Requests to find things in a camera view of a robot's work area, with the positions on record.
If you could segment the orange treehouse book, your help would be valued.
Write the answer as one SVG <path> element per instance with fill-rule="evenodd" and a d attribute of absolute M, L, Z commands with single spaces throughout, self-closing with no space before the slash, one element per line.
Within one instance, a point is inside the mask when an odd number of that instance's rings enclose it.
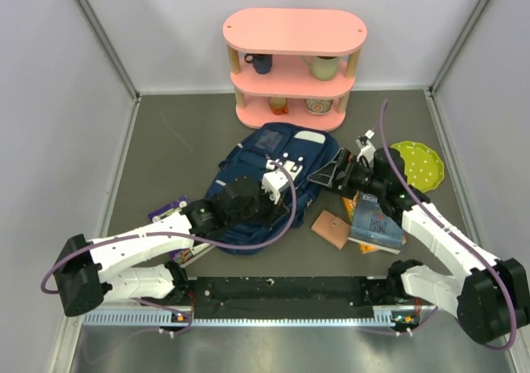
<path fill-rule="evenodd" d="M 344 204 L 344 208 L 347 211 L 347 216 L 349 218 L 350 224 L 353 223 L 358 200 L 359 200 L 358 196 L 355 196 L 353 199 L 348 199 L 346 197 L 342 198 L 342 202 Z M 361 254 L 372 254 L 378 251 L 383 251 L 382 246 L 378 246 L 367 236 L 349 235 L 349 240 L 356 243 L 359 246 L 359 250 Z"/>

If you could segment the navy blue backpack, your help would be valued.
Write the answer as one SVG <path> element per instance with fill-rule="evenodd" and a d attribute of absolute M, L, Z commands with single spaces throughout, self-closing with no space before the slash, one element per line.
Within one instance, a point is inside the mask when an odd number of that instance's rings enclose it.
<path fill-rule="evenodd" d="M 294 181 L 296 188 L 296 215 L 291 223 L 292 229 L 303 224 L 306 211 L 320 195 L 321 187 L 307 181 L 314 171 L 330 162 L 340 147 L 335 138 L 327 132 L 303 128 L 293 124 L 269 123 L 247 136 L 237 144 L 229 155 L 219 164 L 219 172 L 214 180 L 231 181 L 237 177 L 248 176 L 262 180 L 267 160 L 279 159 L 281 162 L 301 160 L 303 166 L 300 175 Z M 205 198 L 213 198 L 213 182 L 205 193 Z M 258 245 L 277 236 L 289 220 L 281 220 L 272 230 L 263 230 L 253 235 L 228 233 L 218 238 L 219 242 L 237 245 L 238 249 L 222 249 L 227 254 L 253 255 L 259 249 L 247 249 L 248 245 Z"/>

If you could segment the dark blue 1984 book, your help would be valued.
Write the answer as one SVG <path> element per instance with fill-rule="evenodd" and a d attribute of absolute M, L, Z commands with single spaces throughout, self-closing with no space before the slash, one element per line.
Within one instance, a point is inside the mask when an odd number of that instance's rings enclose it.
<path fill-rule="evenodd" d="M 375 247 L 399 254 L 406 243 L 403 229 L 386 216 L 376 196 L 358 191 L 353 202 L 348 240 L 363 247 Z"/>

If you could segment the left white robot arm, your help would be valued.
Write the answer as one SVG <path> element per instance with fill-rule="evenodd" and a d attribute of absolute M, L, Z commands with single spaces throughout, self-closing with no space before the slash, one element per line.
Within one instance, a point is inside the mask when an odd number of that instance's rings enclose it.
<path fill-rule="evenodd" d="M 77 317 L 126 298 L 182 302 L 188 285 L 178 263 L 147 269 L 142 263 L 195 243 L 237 251 L 261 249 L 290 227 L 296 196 L 285 191 L 294 189 L 293 181 L 279 170 L 265 173 L 261 180 L 243 176 L 225 183 L 210 199 L 191 202 L 149 225 L 114 237 L 69 238 L 52 270 L 64 314 Z"/>

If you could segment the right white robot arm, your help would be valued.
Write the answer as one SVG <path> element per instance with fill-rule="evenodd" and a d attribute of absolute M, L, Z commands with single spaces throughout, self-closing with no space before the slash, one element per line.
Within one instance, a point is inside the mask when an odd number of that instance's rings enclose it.
<path fill-rule="evenodd" d="M 421 191 L 407 184 L 399 151 L 379 148 L 368 161 L 340 149 L 308 177 L 339 196 L 375 196 L 382 212 L 419 240 L 448 270 L 439 274 L 409 259 L 388 269 L 387 294 L 396 303 L 421 298 L 451 314 L 474 342 L 488 346 L 529 324 L 529 285 L 516 259 L 501 260 L 468 239 Z"/>

